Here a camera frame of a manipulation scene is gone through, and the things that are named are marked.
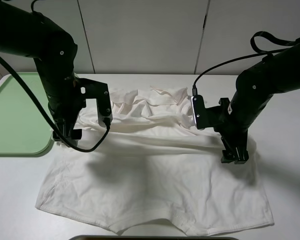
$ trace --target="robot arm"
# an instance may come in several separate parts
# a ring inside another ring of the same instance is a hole
[[[0,52],[34,59],[48,98],[52,118],[72,143],[81,139],[81,129],[74,129],[86,99],[96,99],[99,124],[110,127],[112,121],[108,85],[74,73],[78,46],[57,24],[39,12],[26,12],[0,0]],[[58,135],[53,132],[55,141]]]
[[[243,71],[236,80],[231,102],[220,99],[220,106],[205,108],[203,97],[191,99],[198,129],[213,127],[221,134],[225,150],[222,163],[244,164],[248,128],[266,107],[274,94],[300,89],[300,43]]]

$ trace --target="white cloth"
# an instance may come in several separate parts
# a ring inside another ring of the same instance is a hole
[[[51,164],[35,207],[115,233],[167,219],[188,236],[208,236],[274,223],[249,139],[246,164],[221,164],[212,129],[194,126],[187,89],[111,91],[113,122],[92,153],[64,145]],[[84,109],[80,146],[105,129]]]

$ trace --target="green tray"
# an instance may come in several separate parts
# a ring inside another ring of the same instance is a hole
[[[18,73],[45,111],[48,99],[37,73]],[[52,145],[50,126],[12,77],[0,81],[0,156],[38,156]]]

